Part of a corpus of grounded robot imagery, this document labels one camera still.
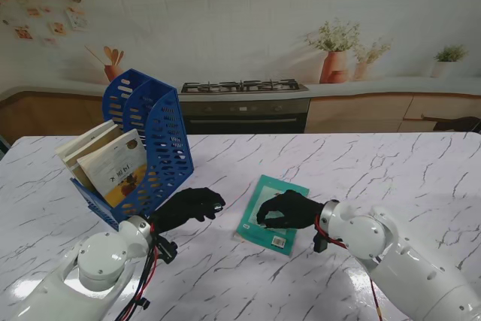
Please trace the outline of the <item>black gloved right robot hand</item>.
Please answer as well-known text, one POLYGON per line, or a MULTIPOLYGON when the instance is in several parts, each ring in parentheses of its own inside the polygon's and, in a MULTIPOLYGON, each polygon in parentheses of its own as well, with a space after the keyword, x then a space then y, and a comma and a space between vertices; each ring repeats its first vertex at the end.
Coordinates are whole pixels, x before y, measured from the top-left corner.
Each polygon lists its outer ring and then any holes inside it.
POLYGON ((323 203, 287 190, 265 201, 256 214, 256 221, 269 229, 305 229, 314 224, 323 208, 323 203))

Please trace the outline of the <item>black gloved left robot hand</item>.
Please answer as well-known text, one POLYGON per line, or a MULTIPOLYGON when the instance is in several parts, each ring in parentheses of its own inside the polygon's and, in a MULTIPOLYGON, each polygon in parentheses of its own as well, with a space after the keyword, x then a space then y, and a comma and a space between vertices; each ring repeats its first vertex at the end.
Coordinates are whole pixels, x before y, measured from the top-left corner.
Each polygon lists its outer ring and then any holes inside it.
POLYGON ((207 187, 188 188, 175 193, 149 217, 154 230, 163 233, 185 224, 190 219, 204 222, 214 220, 222 210, 225 201, 222 196, 207 187))

